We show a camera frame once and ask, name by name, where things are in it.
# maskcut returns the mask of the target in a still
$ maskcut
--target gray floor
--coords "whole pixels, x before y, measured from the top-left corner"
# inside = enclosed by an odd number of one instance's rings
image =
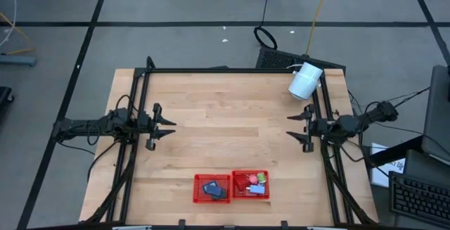
[[[425,0],[435,21],[450,21],[448,0]],[[90,21],[97,0],[18,0],[19,21]],[[269,0],[267,20],[311,20],[319,0]],[[105,0],[100,21],[260,20],[264,0]],[[12,0],[0,12],[12,18]],[[325,0],[320,21],[423,22],[416,0]],[[0,28],[0,39],[4,30]],[[0,127],[0,229],[14,229],[27,199],[52,124],[59,110],[84,27],[24,27],[35,43],[34,68],[0,66],[0,85],[13,87],[16,101]],[[268,27],[279,49],[301,54],[308,27]],[[439,29],[450,41],[450,29]],[[23,47],[19,34],[1,52]],[[99,117],[105,110],[114,70],[144,66],[147,55],[158,67],[255,66],[259,45],[252,27],[97,27],[70,103],[68,117]],[[445,65],[429,28],[316,29],[310,55],[347,66],[347,85],[361,104],[417,91],[430,83],[432,66]],[[421,131],[427,94],[399,109],[392,125]],[[373,126],[365,143],[395,145],[415,134]],[[85,140],[71,145],[87,148]],[[30,221],[30,227],[76,223],[91,155],[57,147]],[[377,202],[381,220],[386,209]]]

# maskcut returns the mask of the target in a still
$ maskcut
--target wooden table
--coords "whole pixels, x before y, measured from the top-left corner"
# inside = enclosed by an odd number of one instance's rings
[[[132,75],[133,70],[116,70],[107,111],[121,95],[129,94]],[[326,70],[326,78],[332,109],[352,114],[342,71]],[[285,133],[302,132],[304,122],[286,117],[299,115],[312,102],[290,95],[291,79],[291,74],[151,74],[147,113],[158,102],[163,116],[178,125],[174,134],[157,142],[155,151],[145,149],[148,135],[141,135],[127,223],[174,225],[185,219],[189,225],[279,226],[281,220],[290,226],[332,225],[319,140],[314,138],[313,153],[303,153],[301,145]],[[319,98],[323,100],[321,90]],[[112,140],[102,138],[96,155]],[[344,146],[354,158],[362,156],[357,146]],[[91,216],[110,191],[118,149],[92,169],[80,219]],[[342,161],[350,193],[378,221],[364,162],[351,162],[345,155]],[[235,169],[268,170],[270,199],[193,203],[194,174],[231,174]],[[344,222],[337,189],[336,194]],[[115,219],[121,204],[122,194]]]

